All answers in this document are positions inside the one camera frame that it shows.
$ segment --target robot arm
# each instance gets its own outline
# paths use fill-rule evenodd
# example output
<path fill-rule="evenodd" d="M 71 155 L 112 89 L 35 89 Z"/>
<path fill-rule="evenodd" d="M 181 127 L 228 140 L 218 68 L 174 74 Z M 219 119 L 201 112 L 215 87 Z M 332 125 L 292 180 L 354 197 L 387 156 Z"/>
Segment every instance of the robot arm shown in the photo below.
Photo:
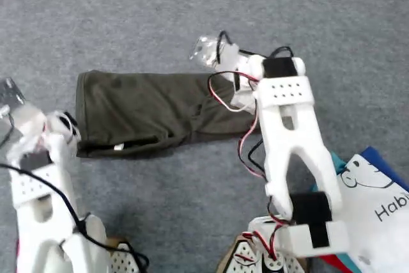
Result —
<path fill-rule="evenodd" d="M 342 208 L 341 193 L 330 152 L 321 138 L 304 62 L 294 57 L 243 54 L 221 36 L 199 38 L 191 58 L 226 72 L 224 77 L 235 91 L 232 105 L 254 113 L 257 103 L 266 151 L 266 194 L 280 215 L 291 221 L 277 233 L 277 249 L 299 257 L 345 252 L 348 236 L 344 222 L 332 220 Z M 231 72 L 245 73 L 258 82 L 252 87 L 245 76 Z M 284 117 L 290 118 L 292 127 L 283 124 Z M 289 193 L 286 175 L 291 154 L 304 161 L 319 192 Z M 266 229 L 271 234 L 271 226 Z"/>
<path fill-rule="evenodd" d="M 0 81 L 0 118 L 10 119 L 10 132 L 22 134 L 7 153 L 8 164 L 0 164 L 11 176 L 18 272 L 110 273 L 118 259 L 124 264 L 116 263 L 115 272 L 140 272 L 130 248 L 111 247 L 116 252 L 110 255 L 102 221 L 91 214 L 81 217 L 77 209 L 67 171 L 80 139 L 75 120 L 58 111 L 43 114 L 10 78 Z"/>

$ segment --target dark green fabric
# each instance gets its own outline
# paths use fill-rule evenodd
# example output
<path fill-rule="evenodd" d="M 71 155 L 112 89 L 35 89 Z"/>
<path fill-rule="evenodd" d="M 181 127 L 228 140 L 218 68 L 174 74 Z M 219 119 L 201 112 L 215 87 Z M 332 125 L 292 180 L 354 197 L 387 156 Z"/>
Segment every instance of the dark green fabric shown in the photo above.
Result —
<path fill-rule="evenodd" d="M 76 117 L 82 141 L 78 156 L 133 156 L 184 143 L 245 133 L 253 116 L 231 113 L 209 94 L 209 74 L 80 74 Z M 226 102 L 232 84 L 221 76 L 213 87 Z M 124 143 L 124 149 L 114 146 Z"/>

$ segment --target transparent plastic piece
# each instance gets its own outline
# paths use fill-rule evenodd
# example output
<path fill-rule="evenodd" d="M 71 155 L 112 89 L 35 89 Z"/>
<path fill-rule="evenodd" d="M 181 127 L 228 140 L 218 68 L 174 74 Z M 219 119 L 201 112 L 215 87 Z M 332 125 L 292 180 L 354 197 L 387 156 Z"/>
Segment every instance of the transparent plastic piece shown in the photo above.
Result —
<path fill-rule="evenodd" d="M 33 104 L 28 102 L 12 78 L 0 79 L 0 119 L 11 125 L 8 115 L 13 118 L 14 126 L 21 133 L 32 129 L 32 124 L 37 123 L 38 129 L 43 128 L 45 115 Z"/>
<path fill-rule="evenodd" d="M 220 42 L 220 54 L 223 53 L 225 41 Z M 215 68 L 217 64 L 217 38 L 215 36 L 200 36 L 193 48 L 190 59 L 200 65 Z"/>

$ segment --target white wire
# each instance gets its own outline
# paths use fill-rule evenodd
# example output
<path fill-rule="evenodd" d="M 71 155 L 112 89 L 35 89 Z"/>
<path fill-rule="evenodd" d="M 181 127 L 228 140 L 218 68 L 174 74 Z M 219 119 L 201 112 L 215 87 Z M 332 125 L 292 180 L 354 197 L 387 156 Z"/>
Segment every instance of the white wire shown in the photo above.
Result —
<path fill-rule="evenodd" d="M 244 142 L 245 140 L 249 137 L 249 135 L 251 135 L 254 132 L 254 129 L 256 129 L 257 127 L 257 123 L 258 123 L 258 108 L 256 107 L 256 112 L 254 114 L 254 121 L 253 124 L 251 125 L 249 131 L 246 132 L 246 134 L 241 138 L 240 145 L 238 147 L 238 154 L 239 156 L 242 156 L 242 151 L 243 151 L 243 146 L 244 146 Z M 244 164 L 245 168 L 254 176 L 260 177 L 260 178 L 264 178 L 264 175 L 259 174 L 255 171 L 253 171 L 251 168 L 249 168 L 248 166 L 246 166 Z"/>
<path fill-rule="evenodd" d="M 221 99 L 221 98 L 218 96 L 218 94 L 216 94 L 215 90 L 213 90 L 213 86 L 212 86 L 212 81 L 211 81 L 211 80 L 209 80 L 209 88 L 210 88 L 210 93 L 212 94 L 212 96 L 213 96 L 214 98 L 216 98 L 216 100 L 217 100 L 218 102 L 220 102 L 220 103 L 221 103 L 227 110 L 229 110 L 230 112 L 242 112 L 242 111 L 245 111 L 248 107 L 250 107 L 250 106 L 254 103 L 254 101 L 256 101 L 256 99 L 254 98 L 254 100 L 253 100 L 252 102 L 250 102 L 249 104 L 245 105 L 244 107 L 241 107 L 241 108 L 239 108 L 239 109 L 232 109 L 230 106 L 227 105 L 227 103 L 225 103 L 225 102 L 223 101 L 223 99 Z"/>

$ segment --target gray carpet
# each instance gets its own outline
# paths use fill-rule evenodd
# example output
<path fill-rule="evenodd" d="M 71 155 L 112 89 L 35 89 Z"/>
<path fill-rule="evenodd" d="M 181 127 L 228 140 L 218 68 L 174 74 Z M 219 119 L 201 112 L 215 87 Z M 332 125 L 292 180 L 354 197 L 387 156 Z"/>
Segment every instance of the gray carpet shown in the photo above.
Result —
<path fill-rule="evenodd" d="M 204 72 L 187 60 L 201 34 L 226 29 L 263 54 L 290 44 L 307 65 L 328 148 L 347 159 L 372 145 L 409 180 L 408 20 L 408 0 L 0 0 L 0 75 L 43 110 L 73 112 L 80 72 Z M 263 183 L 240 165 L 236 141 L 149 160 L 81 159 L 70 172 L 108 234 L 150 257 L 150 272 L 214 272 L 234 236 L 266 214 Z M 6 273 L 15 240 L 8 179 L 0 173 Z M 291 189 L 312 183 L 293 161 Z M 332 269 L 315 263 L 315 272 Z"/>

